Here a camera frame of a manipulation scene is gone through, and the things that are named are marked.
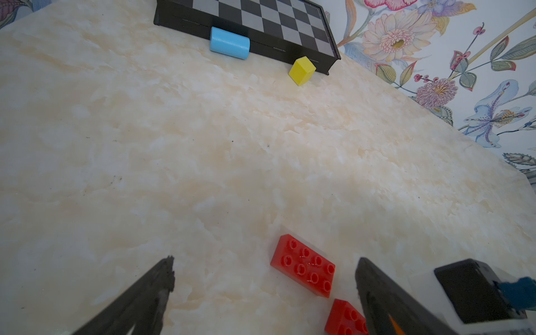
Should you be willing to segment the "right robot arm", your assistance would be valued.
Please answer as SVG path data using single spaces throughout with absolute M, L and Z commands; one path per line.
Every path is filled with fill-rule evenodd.
M 474 259 L 409 278 L 411 295 L 458 334 L 534 334 L 535 279 Z

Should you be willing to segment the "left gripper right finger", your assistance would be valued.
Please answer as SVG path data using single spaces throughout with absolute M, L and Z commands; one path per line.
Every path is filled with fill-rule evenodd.
M 360 258 L 355 271 L 357 291 L 370 334 L 395 334 L 389 316 L 406 334 L 456 332 L 411 297 L 370 259 Z

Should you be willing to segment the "small orange lego brick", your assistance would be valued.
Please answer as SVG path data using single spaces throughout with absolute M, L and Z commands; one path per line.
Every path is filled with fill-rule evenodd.
M 392 318 L 392 316 L 389 316 L 389 319 L 392 323 L 394 332 L 396 335 L 406 335 L 406 333 L 400 328 L 400 326 L 396 323 L 396 321 Z

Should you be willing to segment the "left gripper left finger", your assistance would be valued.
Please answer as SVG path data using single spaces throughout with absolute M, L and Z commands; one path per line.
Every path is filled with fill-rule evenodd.
M 76 334 L 160 334 L 170 293 L 174 258 L 163 258 Z

